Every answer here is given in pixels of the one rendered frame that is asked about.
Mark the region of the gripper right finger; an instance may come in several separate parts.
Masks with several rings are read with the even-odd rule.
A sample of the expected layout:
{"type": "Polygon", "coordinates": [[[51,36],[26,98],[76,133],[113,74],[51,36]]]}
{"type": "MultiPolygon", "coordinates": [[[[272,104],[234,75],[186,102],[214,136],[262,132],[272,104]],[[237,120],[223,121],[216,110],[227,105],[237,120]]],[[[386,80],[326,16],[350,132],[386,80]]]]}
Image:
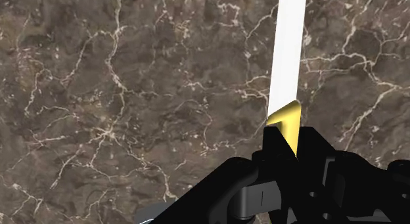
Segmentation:
{"type": "Polygon", "coordinates": [[[394,160],[386,169],[360,155],[336,150],[312,127],[288,135],[299,170],[309,185],[302,209],[318,219],[296,217],[290,224],[410,224],[410,160],[394,160]]]}

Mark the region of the white knife with yellow handle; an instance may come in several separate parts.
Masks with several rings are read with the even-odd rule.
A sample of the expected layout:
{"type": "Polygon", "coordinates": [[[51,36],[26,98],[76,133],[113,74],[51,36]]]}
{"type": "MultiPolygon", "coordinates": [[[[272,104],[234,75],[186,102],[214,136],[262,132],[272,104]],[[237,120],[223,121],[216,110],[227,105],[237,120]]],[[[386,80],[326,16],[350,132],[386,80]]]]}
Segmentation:
{"type": "Polygon", "coordinates": [[[297,152],[301,104],[297,100],[306,0],[279,0],[275,27],[267,124],[297,152]]]}

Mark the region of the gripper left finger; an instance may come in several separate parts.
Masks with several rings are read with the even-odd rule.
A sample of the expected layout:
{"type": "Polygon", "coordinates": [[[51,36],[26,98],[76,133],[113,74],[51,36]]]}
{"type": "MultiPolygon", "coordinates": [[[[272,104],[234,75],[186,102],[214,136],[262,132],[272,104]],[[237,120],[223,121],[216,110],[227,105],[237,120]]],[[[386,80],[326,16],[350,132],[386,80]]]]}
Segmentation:
{"type": "Polygon", "coordinates": [[[263,130],[263,148],[251,159],[232,157],[156,216],[151,224],[253,224],[268,213],[272,224],[290,224],[284,161],[294,153],[275,126],[263,130]]]}

